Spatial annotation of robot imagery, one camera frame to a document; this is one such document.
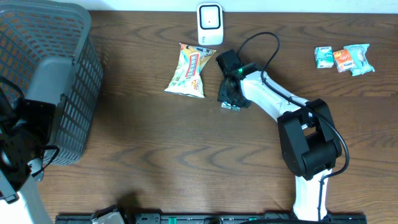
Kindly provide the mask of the white barcode scanner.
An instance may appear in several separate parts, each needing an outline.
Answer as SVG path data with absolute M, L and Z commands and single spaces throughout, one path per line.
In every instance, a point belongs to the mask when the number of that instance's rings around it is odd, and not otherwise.
M 223 43 L 223 9 L 217 2 L 202 3 L 197 7 L 197 31 L 200 45 Z

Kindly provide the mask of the teal wet wipe packet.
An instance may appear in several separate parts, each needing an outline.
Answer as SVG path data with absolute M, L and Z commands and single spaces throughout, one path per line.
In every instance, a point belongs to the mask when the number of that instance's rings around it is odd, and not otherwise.
M 369 44 L 355 44 L 343 47 L 345 50 L 349 51 L 355 63 L 355 66 L 350 69 L 352 76 L 363 75 L 368 72 L 375 72 L 374 67 L 369 64 L 366 58 L 368 47 Z

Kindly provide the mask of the orange tissue pack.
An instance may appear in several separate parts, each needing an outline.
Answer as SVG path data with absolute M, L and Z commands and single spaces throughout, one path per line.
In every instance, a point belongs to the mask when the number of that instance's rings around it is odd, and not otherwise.
M 333 52 L 333 58 L 339 73 L 350 70 L 356 66 L 349 50 L 347 49 Z

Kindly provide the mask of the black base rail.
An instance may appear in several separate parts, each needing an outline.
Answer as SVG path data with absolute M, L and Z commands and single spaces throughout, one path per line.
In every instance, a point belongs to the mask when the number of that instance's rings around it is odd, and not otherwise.
M 135 224 L 261 224 L 261 223 L 305 223 L 289 213 L 268 212 L 262 215 L 221 215 L 221 214 L 159 214 L 137 213 L 128 219 Z M 328 214 L 319 221 L 320 224 L 367 224 L 365 215 L 332 215 Z

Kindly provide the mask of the dark grey plastic basket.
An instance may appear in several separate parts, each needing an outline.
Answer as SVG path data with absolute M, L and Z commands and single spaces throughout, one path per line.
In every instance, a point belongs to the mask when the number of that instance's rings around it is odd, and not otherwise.
M 29 100 L 57 107 L 44 162 L 70 165 L 83 155 L 104 74 L 82 6 L 1 1 L 1 76 Z

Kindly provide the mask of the dark green ointment box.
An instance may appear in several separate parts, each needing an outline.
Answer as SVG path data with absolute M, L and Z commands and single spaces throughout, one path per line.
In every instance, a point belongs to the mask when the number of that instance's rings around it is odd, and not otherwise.
M 221 107 L 224 109 L 228 109 L 228 110 L 234 110 L 234 111 L 240 111 L 240 107 L 236 106 L 236 105 L 231 105 L 227 102 L 222 102 L 221 103 Z

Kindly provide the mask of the yellow white snack bag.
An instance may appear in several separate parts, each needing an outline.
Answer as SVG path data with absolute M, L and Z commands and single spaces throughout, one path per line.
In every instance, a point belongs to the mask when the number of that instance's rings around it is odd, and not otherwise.
M 167 93 L 204 98 L 201 71 L 216 50 L 180 43 L 180 55 Z

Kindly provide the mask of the teal tissue pack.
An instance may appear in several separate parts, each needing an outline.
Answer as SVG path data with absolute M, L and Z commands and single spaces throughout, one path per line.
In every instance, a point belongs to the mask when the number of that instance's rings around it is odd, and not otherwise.
M 316 47 L 314 56 L 317 68 L 331 68 L 333 66 L 333 52 L 330 46 Z

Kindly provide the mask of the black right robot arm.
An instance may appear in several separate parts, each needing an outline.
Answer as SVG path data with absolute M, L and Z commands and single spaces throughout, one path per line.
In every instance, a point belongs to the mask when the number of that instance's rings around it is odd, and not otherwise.
M 294 215 L 321 221 L 327 216 L 326 177 L 341 156 L 328 105 L 308 101 L 272 80 L 259 65 L 218 62 L 223 74 L 218 100 L 225 108 L 260 106 L 278 125 L 282 157 L 295 175 Z

